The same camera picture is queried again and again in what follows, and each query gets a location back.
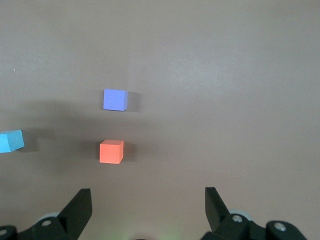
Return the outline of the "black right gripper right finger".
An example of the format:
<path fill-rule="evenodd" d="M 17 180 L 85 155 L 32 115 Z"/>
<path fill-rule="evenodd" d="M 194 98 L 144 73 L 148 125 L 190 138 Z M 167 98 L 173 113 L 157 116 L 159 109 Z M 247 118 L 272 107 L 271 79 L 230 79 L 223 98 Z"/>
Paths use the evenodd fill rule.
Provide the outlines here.
<path fill-rule="evenodd" d="M 215 187 L 205 188 L 205 213 L 211 231 L 201 240 L 307 240 L 289 222 L 272 220 L 262 227 L 241 213 L 230 213 Z"/>

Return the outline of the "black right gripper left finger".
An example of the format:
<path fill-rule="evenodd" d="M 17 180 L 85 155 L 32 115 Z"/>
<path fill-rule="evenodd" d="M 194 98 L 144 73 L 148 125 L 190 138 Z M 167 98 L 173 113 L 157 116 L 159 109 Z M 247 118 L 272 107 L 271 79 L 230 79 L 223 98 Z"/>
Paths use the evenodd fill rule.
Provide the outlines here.
<path fill-rule="evenodd" d="M 60 212 L 44 215 L 24 231 L 17 232 L 13 225 L 0 226 L 0 240 L 78 240 L 91 216 L 91 190 L 83 188 Z"/>

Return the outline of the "light blue foam block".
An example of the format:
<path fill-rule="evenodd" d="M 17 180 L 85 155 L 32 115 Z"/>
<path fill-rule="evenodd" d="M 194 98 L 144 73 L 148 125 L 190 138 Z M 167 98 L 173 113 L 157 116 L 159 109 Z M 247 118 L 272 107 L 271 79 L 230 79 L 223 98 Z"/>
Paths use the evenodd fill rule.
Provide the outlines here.
<path fill-rule="evenodd" d="M 24 147 L 22 130 L 0 132 L 0 153 L 11 153 Z"/>

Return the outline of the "orange foam block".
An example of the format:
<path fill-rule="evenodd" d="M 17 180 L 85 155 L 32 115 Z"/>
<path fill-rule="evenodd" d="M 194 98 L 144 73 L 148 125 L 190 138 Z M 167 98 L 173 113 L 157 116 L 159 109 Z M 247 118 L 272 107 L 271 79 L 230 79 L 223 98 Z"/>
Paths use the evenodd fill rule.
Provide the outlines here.
<path fill-rule="evenodd" d="M 120 164 L 124 158 L 124 141 L 106 139 L 99 145 L 99 162 Z"/>

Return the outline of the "purple foam block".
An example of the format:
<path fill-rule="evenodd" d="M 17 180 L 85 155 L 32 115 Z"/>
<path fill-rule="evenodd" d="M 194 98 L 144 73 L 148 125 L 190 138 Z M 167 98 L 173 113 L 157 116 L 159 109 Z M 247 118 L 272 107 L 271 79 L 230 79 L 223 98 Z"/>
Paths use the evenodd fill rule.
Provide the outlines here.
<path fill-rule="evenodd" d="M 103 109 L 124 112 L 128 108 L 128 95 L 126 90 L 105 89 L 103 91 Z"/>

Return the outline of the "brown table cloth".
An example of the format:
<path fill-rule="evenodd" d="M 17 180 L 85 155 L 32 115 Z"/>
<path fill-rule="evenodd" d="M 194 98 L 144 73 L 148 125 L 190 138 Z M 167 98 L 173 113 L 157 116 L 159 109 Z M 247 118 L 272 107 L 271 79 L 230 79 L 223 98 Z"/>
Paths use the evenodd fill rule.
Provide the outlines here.
<path fill-rule="evenodd" d="M 128 91 L 104 110 L 104 90 Z M 0 225 L 81 188 L 79 240 L 199 240 L 205 188 L 320 240 L 320 0 L 0 0 Z M 124 141 L 120 164 L 100 143 Z"/>

